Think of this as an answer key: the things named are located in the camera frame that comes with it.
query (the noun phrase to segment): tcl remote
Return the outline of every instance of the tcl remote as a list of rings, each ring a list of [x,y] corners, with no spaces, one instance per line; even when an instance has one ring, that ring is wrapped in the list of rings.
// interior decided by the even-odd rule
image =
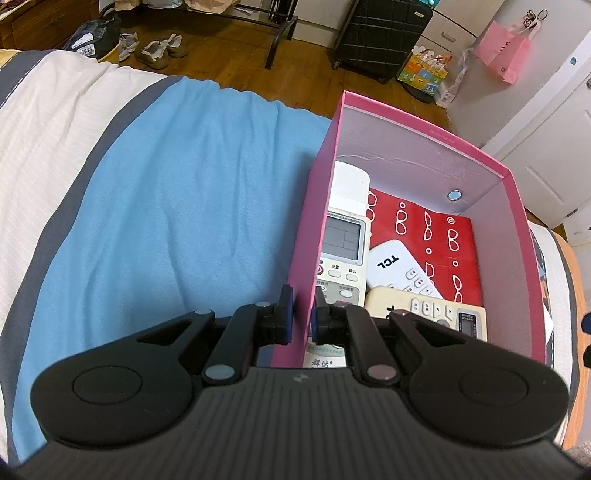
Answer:
[[[369,251],[369,288],[390,287],[427,297],[443,297],[400,240],[390,240]]]

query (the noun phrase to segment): white label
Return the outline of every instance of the white label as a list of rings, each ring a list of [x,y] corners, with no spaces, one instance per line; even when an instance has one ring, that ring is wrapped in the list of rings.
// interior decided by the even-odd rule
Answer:
[[[95,54],[95,44],[91,43],[86,47],[78,48],[78,53],[82,53],[86,57],[92,57]]]
[[[86,43],[86,42],[89,42],[89,41],[91,41],[91,40],[92,40],[92,38],[93,38],[93,37],[92,37],[92,33],[86,33],[86,34],[82,35],[82,36],[81,36],[81,37],[80,37],[78,40],[76,40],[76,41],[74,42],[74,44],[73,44],[73,45],[72,45],[72,47],[71,47],[71,48],[72,48],[72,50],[73,50],[74,48],[76,48],[78,45],[82,45],[83,43]]]

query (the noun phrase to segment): white door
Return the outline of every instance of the white door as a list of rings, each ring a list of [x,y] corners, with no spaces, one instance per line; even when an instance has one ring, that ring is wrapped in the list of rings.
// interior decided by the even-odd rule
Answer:
[[[586,82],[503,163],[513,172],[524,206],[551,228],[591,199],[591,89]]]

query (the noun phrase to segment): bed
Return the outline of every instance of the bed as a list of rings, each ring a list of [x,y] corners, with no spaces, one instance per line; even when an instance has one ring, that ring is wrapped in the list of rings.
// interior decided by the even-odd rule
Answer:
[[[14,465],[44,443],[28,399],[44,368],[189,310],[278,297],[329,120],[210,81],[0,50],[0,125],[0,456]],[[582,284],[569,246],[531,231],[569,447],[591,439]]]

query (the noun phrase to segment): black suitcase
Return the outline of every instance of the black suitcase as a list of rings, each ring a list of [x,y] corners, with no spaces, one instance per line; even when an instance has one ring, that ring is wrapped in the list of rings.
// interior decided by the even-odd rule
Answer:
[[[335,41],[333,69],[346,63],[389,82],[432,16],[418,0],[353,0]]]

